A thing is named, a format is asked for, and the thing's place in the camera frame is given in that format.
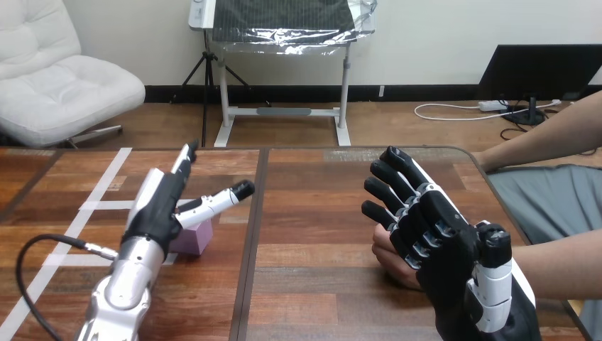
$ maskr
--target wooden table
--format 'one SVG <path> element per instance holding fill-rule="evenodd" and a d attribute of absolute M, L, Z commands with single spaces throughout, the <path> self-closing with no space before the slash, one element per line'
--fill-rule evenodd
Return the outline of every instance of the wooden table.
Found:
<path fill-rule="evenodd" d="M 244 178 L 258 190 L 213 219 L 214 238 L 201 257 L 177 255 L 164 265 L 141 340 L 440 340 L 425 295 L 389 281 L 371 253 L 373 223 L 360 205 L 370 198 L 363 181 L 382 150 L 199 151 L 182 198 Z M 500 223 L 513 244 L 523 244 L 469 154 L 404 151 L 472 223 Z M 18 303 L 13 273 L 21 246 L 37 234 L 68 231 L 117 249 L 127 207 L 149 168 L 168 171 L 177 153 L 0 148 L 0 340 L 48 339 Z M 108 268 L 98 257 L 54 248 L 32 249 L 24 274 L 27 283 L 36 278 L 37 306 L 69 340 Z M 544 340 L 585 340 L 566 307 L 537 302 Z"/>

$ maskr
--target white wall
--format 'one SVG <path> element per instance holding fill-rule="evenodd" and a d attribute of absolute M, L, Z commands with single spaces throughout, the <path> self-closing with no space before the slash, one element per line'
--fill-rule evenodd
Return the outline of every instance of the white wall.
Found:
<path fill-rule="evenodd" d="M 64 1 L 83 53 L 146 85 L 181 84 L 199 60 L 190 0 Z M 498 44 L 602 43 L 601 14 L 600 0 L 379 0 L 376 33 L 353 44 L 351 83 L 477 84 Z M 231 54 L 228 64 L 252 85 L 336 85 L 341 59 Z"/>

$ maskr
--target purple block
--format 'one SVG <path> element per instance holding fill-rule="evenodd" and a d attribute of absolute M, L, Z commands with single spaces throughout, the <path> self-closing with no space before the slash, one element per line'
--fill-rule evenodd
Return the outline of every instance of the purple block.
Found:
<path fill-rule="evenodd" d="M 211 220 L 205 220 L 196 226 L 183 229 L 180 235 L 171 242 L 170 252 L 200 256 L 212 237 Z"/>

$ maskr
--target black cable on floor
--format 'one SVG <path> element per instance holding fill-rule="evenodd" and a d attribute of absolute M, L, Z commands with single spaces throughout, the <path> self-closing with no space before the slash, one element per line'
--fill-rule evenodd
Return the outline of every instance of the black cable on floor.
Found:
<path fill-rule="evenodd" d="M 29 242 L 25 243 L 25 245 L 23 246 L 23 248 L 21 249 L 21 251 L 19 252 L 19 255 L 17 257 L 17 265 L 15 268 L 15 275 L 17 278 L 17 286 L 19 288 L 19 291 L 21 292 L 21 295 L 23 295 L 23 299 L 25 300 L 25 303 L 27 303 L 27 306 L 29 307 L 29 309 L 31 309 L 31 314 L 36 318 L 36 320 L 38 320 L 40 325 L 42 325 L 42 327 L 48 332 L 48 334 L 50 334 L 50 336 L 55 341 L 61 341 L 62 339 L 57 334 L 56 330 L 54 330 L 54 328 L 42 316 L 40 311 L 35 307 L 35 304 L 33 303 L 33 301 L 31 300 L 31 297 L 29 297 L 29 294 L 27 293 L 27 288 L 25 287 L 25 283 L 23 282 L 23 259 L 25 258 L 25 254 L 27 253 L 27 251 L 29 250 L 30 247 L 32 247 L 35 243 L 42 241 L 42 240 L 54 240 L 56 242 L 69 244 L 72 247 L 77 247 L 78 249 L 83 249 L 86 245 L 86 242 L 81 239 L 67 237 L 63 234 L 40 234 L 39 236 L 34 237 L 34 238 L 30 239 Z"/>

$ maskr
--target gray pants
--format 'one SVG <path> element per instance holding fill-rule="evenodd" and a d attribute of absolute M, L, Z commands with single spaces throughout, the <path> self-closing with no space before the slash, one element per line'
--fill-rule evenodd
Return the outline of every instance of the gray pants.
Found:
<path fill-rule="evenodd" d="M 489 179 L 534 244 L 602 228 L 600 169 L 510 168 Z M 602 301 L 586 301 L 579 318 L 594 340 L 602 340 Z"/>

